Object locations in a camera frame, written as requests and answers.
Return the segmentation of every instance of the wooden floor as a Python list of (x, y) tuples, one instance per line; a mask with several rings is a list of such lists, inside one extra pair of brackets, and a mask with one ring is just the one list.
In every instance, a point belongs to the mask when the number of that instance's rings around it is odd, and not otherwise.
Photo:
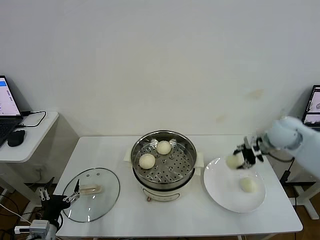
[[(293, 189), (291, 187), (286, 187), (285, 191), (289, 197), (293, 197)], [(19, 211), (22, 212), (27, 204), (28, 200), (22, 196), (20, 193), (15, 191), (12, 194), (8, 194), (8, 197), (10, 197), (13, 201), (16, 202), (18, 205)], [(315, 207), (316, 211), (320, 214), (320, 193), (318, 193), (316, 196), (314, 196), (311, 199), (311, 202), (313, 206)], [(13, 210), (14, 212), (17, 211), (17, 208), (15, 205), (9, 201), (4, 200), (2, 201), (2, 204), (4, 204), (7, 208)], [(307, 211), (303, 206), (298, 206), (296, 208), (297, 214), (300, 217), (300, 220), (303, 224), (303, 230), (301, 232), (298, 232), (296, 234), (296, 240), (320, 240), (320, 220), (311, 220)], [(12, 215), (12, 213), (8, 212), (4, 208), (0, 207), (0, 214), (6, 214), (6, 215)], [(31, 220), (35, 219), (35, 214), (32, 215)], [(14, 226), (15, 222), (17, 221), (17, 217), (15, 216), (2, 216), (0, 215), (0, 230), (2, 229), (10, 229)], [(19, 225), (28, 225), (25, 222), (19, 222)], [(16, 235), (15, 239), (20, 240), (23, 238), (24, 235)], [(150, 240), (159, 240), (160, 238), (150, 238)], [(252, 236), (246, 236), (247, 240), (253, 239)], [(285, 234), (277, 234), (276, 236), (271, 238), (272, 240), (294, 240), (295, 234), (294, 233), (285, 233)], [(10, 240), (10, 236), (8, 234), (4, 235), (3, 240)], [(177, 240), (177, 238), (166, 238), (166, 240)], [(188, 237), (187, 239), (182, 237), (179, 240), (237, 240), (236, 236), (228, 236), (228, 237)]]

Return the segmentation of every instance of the keyboard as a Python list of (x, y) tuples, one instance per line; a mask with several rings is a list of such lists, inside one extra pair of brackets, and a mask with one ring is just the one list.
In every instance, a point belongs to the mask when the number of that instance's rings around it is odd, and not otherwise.
[(11, 131), (15, 125), (17, 125), (17, 123), (13, 121), (0, 122), (0, 138), (8, 135), (8, 132)]

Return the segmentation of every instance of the robotic arm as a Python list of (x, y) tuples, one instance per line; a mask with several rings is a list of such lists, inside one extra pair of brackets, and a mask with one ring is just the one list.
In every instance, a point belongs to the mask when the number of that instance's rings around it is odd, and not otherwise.
[(320, 178), (320, 133), (294, 117), (274, 121), (261, 136), (245, 137), (244, 144), (233, 154), (242, 152), (244, 164), (239, 169), (246, 169), (256, 163), (256, 158), (263, 162), (262, 155), (274, 149), (286, 151), (307, 171)]
[(58, 218), (63, 209), (67, 209), (79, 197), (79, 180), (76, 183), (73, 193), (70, 196), (49, 195), (47, 188), (52, 184), (54, 177), (46, 184), (44, 189), (40, 189), (41, 204), (44, 208), (42, 220), (33, 220), (30, 226), (16, 226), (15, 234), (29, 233), (26, 240), (55, 240), (59, 230)]

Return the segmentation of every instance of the white table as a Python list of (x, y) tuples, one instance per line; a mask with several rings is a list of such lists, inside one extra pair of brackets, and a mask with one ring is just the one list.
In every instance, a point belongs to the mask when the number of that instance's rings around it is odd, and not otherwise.
[[(194, 176), (188, 192), (171, 202), (146, 201), (132, 168), (123, 158), (139, 137), (81, 137), (56, 187), (62, 194), (69, 181), (90, 168), (112, 170), (120, 181), (114, 207), (103, 217), (78, 223), (64, 215), (58, 236), (62, 237), (201, 237), (239, 236), (298, 232), (303, 226), (279, 180), (265, 158), (256, 170), (264, 179), (264, 203), (250, 213), (235, 213), (218, 205), (206, 192), (202, 176)], [(230, 154), (243, 142), (241, 135), (189, 136), (204, 164)]]
[[(28, 161), (58, 119), (58, 116), (59, 114), (56, 111), (47, 111), (45, 118), (39, 126), (17, 128), (17, 130), (25, 130), (24, 140), (21, 145), (10, 147), (7, 141), (5, 141), (0, 146), (0, 178), (30, 200), (30, 204), (25, 212), (32, 212), (35, 206), (40, 206), (40, 198), (24, 184), (23, 178), (8, 166), (7, 163), (18, 164)], [(25, 117), (22, 123), (25, 125), (35, 125), (42, 117), (43, 113), (32, 114)]]

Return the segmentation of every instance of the glass lid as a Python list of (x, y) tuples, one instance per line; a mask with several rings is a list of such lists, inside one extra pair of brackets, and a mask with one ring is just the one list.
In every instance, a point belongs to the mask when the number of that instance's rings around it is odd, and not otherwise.
[(83, 171), (68, 183), (63, 195), (72, 195), (78, 180), (80, 197), (69, 208), (63, 210), (69, 219), (88, 223), (112, 209), (120, 192), (119, 179), (112, 171), (105, 168)]

